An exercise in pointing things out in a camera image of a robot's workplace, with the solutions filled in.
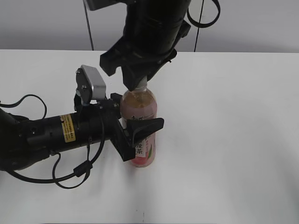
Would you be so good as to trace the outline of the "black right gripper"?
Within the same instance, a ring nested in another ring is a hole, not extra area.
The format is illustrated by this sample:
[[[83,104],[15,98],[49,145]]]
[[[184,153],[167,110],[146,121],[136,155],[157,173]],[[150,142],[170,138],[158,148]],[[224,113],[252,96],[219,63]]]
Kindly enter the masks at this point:
[[[108,76],[115,74],[116,69],[120,67],[123,84],[129,91],[133,91],[144,77],[147,76],[147,81],[150,81],[166,63],[171,63],[172,59],[177,56],[176,44],[181,38],[187,36],[190,28],[191,26],[183,21],[178,32],[167,31],[163,34],[163,38],[171,39],[171,45],[164,53],[159,53],[158,50],[150,52],[154,47],[160,49],[166,46],[166,41],[160,41],[156,37],[153,38],[153,47],[144,37],[141,38],[140,47],[135,42],[122,37],[111,49],[100,56],[100,67]]]

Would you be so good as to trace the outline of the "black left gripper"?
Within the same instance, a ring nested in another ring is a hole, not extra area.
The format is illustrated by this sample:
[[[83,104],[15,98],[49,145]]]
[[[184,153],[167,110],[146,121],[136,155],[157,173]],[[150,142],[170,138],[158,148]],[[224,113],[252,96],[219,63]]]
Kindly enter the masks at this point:
[[[100,143],[96,155],[91,159],[95,162],[103,149],[106,140],[110,140],[123,161],[135,158],[135,148],[130,144],[132,141],[142,141],[155,132],[163,129],[164,119],[127,120],[127,131],[119,122],[122,95],[111,93],[110,99],[100,100],[96,104],[83,104],[79,93],[74,97],[73,124],[76,141],[86,145]]]

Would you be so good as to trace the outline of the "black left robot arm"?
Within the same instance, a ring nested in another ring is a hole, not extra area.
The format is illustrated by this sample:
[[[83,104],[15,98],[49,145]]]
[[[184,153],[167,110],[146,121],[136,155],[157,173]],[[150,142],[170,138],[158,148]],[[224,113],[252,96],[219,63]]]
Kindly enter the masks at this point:
[[[0,169],[22,170],[54,153],[110,140],[123,161],[135,158],[135,147],[161,130],[163,118],[119,122],[120,95],[96,104],[78,104],[74,113],[29,120],[0,111]]]

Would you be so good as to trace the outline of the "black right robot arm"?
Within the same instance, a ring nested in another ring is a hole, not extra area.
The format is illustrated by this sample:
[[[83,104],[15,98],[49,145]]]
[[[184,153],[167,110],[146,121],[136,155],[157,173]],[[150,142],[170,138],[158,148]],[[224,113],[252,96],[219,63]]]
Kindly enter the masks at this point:
[[[176,57],[175,46],[191,26],[184,20],[189,0],[137,0],[127,5],[123,36],[100,56],[108,76],[121,68],[123,84],[134,90],[143,78],[151,80]]]

